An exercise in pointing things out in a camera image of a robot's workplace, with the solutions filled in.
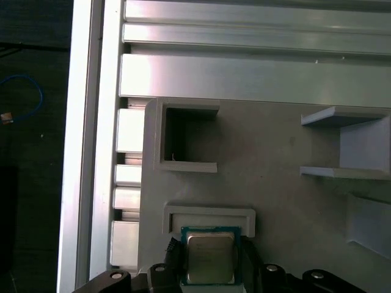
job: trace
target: black cable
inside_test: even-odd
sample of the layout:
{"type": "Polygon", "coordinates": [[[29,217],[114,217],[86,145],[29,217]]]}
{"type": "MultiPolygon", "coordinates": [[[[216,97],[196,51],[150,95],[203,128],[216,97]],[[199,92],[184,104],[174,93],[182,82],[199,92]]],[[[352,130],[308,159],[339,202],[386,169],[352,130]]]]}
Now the black cable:
{"type": "Polygon", "coordinates": [[[51,52],[70,52],[70,48],[56,47],[56,46],[27,45],[27,44],[23,44],[23,43],[0,42],[0,47],[4,47],[6,49],[26,49],[26,50],[51,51],[51,52]]]}
{"type": "Polygon", "coordinates": [[[6,52],[6,51],[10,51],[10,49],[2,49],[2,50],[0,50],[0,52],[4,52],[4,51],[5,51],[4,54],[0,54],[0,59],[3,58],[3,57],[9,56],[9,55],[13,55],[13,54],[15,54],[17,52],[20,52],[20,51],[22,51],[22,49],[15,49],[15,50],[13,50],[11,52],[6,52]]]}

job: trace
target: metal bar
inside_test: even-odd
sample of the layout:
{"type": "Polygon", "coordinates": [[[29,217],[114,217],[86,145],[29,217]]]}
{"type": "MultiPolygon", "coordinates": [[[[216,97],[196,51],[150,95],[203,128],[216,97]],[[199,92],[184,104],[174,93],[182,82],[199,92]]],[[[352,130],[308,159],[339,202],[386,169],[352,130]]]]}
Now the metal bar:
{"type": "Polygon", "coordinates": [[[117,187],[114,192],[114,208],[131,212],[140,211],[141,190],[137,187],[117,187]]]}
{"type": "Polygon", "coordinates": [[[116,164],[115,139],[118,98],[119,59],[122,53],[122,0],[110,0],[104,6],[101,79],[98,105],[97,148],[95,153],[95,189],[91,234],[90,278],[109,267],[112,221],[112,192],[116,164]]]}
{"type": "Polygon", "coordinates": [[[120,95],[391,107],[390,76],[390,67],[125,54],[120,95]]]}
{"type": "Polygon", "coordinates": [[[115,184],[117,186],[140,187],[141,166],[116,165],[115,184]]]}
{"type": "Polygon", "coordinates": [[[95,97],[100,58],[101,1],[73,6],[57,292],[73,292],[89,276],[95,97]]]}
{"type": "Polygon", "coordinates": [[[127,43],[197,44],[222,47],[283,48],[390,54],[391,36],[339,32],[288,31],[270,28],[210,27],[167,24],[124,26],[127,43]]]}
{"type": "Polygon", "coordinates": [[[118,114],[117,151],[142,153],[144,109],[120,109],[118,114]]]}
{"type": "Polygon", "coordinates": [[[391,28],[391,18],[386,13],[133,0],[126,2],[125,18],[137,23],[218,24],[384,35],[390,35],[391,28]]]}

